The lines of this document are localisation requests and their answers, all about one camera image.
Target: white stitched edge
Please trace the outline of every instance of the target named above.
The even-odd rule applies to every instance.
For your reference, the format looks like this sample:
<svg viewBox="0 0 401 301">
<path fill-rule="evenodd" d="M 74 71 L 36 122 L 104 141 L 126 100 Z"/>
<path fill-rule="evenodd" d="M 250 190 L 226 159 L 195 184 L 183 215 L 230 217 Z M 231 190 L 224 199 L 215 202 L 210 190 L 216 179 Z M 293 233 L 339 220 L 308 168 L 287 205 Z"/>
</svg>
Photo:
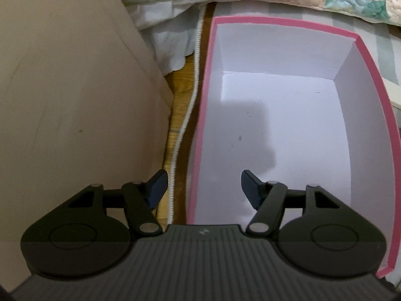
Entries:
<svg viewBox="0 0 401 301">
<path fill-rule="evenodd" d="M 199 58 L 200 58 L 200 48 L 201 48 L 201 36 L 202 36 L 202 27 L 203 27 L 203 18 L 205 15 L 207 4 L 204 4 L 200 8 L 198 25 L 196 28 L 196 42 L 195 42 L 195 52 L 194 52 L 194 89 L 192 92 L 191 100 L 188 105 L 188 109 L 186 110 L 186 114 L 184 117 L 184 121 L 181 125 L 180 132 L 178 133 L 177 141 L 174 146 L 173 156 L 170 165 L 170 177 L 168 180 L 168 217 L 167 224 L 171 224 L 174 216 L 174 177 L 175 177 L 175 167 L 177 163 L 178 152 L 180 150 L 181 141 L 184 136 L 186 127 L 189 122 L 189 118 L 191 116 L 192 110 L 195 105 L 196 96 L 198 94 L 198 85 L 199 85 Z"/>
</svg>

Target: scratch mark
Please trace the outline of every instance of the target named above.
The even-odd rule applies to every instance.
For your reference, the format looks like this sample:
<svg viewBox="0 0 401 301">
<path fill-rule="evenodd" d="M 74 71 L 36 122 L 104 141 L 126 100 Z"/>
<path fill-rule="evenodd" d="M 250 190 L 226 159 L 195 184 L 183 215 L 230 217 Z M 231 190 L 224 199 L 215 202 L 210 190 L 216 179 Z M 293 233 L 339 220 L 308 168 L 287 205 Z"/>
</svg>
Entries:
<svg viewBox="0 0 401 301">
<path fill-rule="evenodd" d="M 43 118 L 44 118 L 44 116 L 45 116 L 45 111 L 46 111 L 46 108 L 43 109 L 41 118 L 39 119 L 38 125 L 37 125 L 37 127 L 36 127 L 35 136 L 33 137 L 32 149 L 35 147 L 36 139 L 37 139 L 37 137 L 38 137 L 39 128 L 40 128 L 40 126 L 42 125 Z"/>
<path fill-rule="evenodd" d="M 18 62 L 17 66 L 15 67 L 13 74 L 11 75 L 9 84 L 6 86 L 6 94 L 9 91 L 10 87 L 13 85 L 13 80 L 15 77 L 15 74 L 17 73 L 17 71 L 19 70 L 19 68 L 21 67 L 21 63 L 24 61 L 24 59 L 27 57 L 29 51 L 30 51 L 31 47 L 28 48 L 27 53 L 25 53 L 25 55 L 21 58 L 21 60 Z"/>
</svg>

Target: brown mat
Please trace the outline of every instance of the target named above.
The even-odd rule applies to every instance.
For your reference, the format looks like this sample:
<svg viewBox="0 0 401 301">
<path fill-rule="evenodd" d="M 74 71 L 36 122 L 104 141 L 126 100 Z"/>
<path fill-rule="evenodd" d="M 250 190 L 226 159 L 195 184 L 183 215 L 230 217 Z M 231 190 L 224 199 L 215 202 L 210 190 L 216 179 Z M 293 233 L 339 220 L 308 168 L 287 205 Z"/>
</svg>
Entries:
<svg viewBox="0 0 401 301">
<path fill-rule="evenodd" d="M 198 122 L 199 105 L 201 101 L 201 91 L 203 84 L 203 73 L 205 70 L 207 45 L 209 42 L 210 27 L 212 24 L 213 14 L 216 8 L 216 3 L 209 3 L 206 7 L 202 34 L 200 38 L 200 58 L 199 58 L 199 86 L 198 95 L 195 105 L 191 113 L 188 125 L 181 141 L 178 151 L 175 177 L 174 177 L 174 216 L 173 224 L 186 223 L 186 172 L 188 168 L 189 153 L 191 150 L 192 140 L 195 134 L 196 124 Z"/>
</svg>

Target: box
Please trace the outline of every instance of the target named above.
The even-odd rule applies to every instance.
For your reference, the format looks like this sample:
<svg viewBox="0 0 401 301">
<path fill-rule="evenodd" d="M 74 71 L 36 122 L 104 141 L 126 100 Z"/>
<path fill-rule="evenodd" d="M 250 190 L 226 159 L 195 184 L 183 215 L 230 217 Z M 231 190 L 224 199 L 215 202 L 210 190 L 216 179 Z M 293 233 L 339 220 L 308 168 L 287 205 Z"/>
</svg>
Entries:
<svg viewBox="0 0 401 301">
<path fill-rule="evenodd" d="M 319 184 L 387 240 L 401 238 L 401 145 L 382 78 L 355 33 L 302 20 L 216 17 L 188 168 L 188 224 L 255 214 L 241 172 L 290 189 Z M 301 215 L 286 211 L 283 223 Z"/>
</svg>

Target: wooden floor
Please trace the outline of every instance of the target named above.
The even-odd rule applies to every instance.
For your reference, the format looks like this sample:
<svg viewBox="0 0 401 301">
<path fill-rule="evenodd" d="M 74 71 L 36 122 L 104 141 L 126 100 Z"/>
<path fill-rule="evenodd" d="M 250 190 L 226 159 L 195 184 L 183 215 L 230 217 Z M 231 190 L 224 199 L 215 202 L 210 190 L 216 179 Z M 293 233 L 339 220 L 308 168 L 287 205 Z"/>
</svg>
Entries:
<svg viewBox="0 0 401 301">
<path fill-rule="evenodd" d="M 171 159 L 174 146 L 180 132 L 185 113 L 191 100 L 194 88 L 194 57 L 190 55 L 186 58 L 184 68 L 174 71 L 166 76 L 166 80 L 175 95 L 173 110 L 170 120 L 170 130 L 168 132 L 166 153 L 164 156 L 164 169 L 170 173 Z M 168 216 L 168 193 L 166 193 L 159 204 L 156 217 L 165 229 Z"/>
</svg>

